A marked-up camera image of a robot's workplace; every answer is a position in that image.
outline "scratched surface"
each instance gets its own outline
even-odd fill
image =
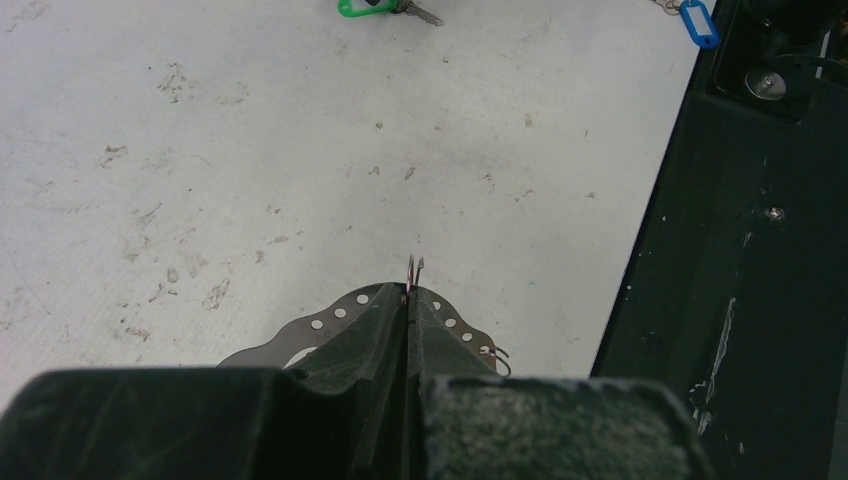
[[[517,374],[592,365],[697,55],[647,1],[6,2],[0,405],[215,364],[422,284]]]

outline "keychain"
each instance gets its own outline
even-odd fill
[[[701,0],[651,1],[661,6],[668,15],[680,15],[695,45],[707,50],[718,46],[721,39],[704,2]]]

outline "bolt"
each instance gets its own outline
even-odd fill
[[[773,222],[782,222],[786,218],[786,212],[780,207],[771,207],[768,216]]]

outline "metal plate with holes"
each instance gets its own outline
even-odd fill
[[[287,323],[268,343],[236,352],[218,366],[286,368],[298,353],[320,347],[356,320],[383,285],[375,283],[356,289],[321,312]],[[427,292],[434,299],[434,307],[445,322],[445,327],[468,348],[480,354],[486,365],[497,370],[497,359],[492,353],[496,347],[492,337],[468,325],[444,297],[431,290]]]

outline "white table surface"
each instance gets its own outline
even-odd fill
[[[586,376],[697,48],[647,0],[421,5],[4,2],[0,406],[214,365],[411,252],[516,374]]]

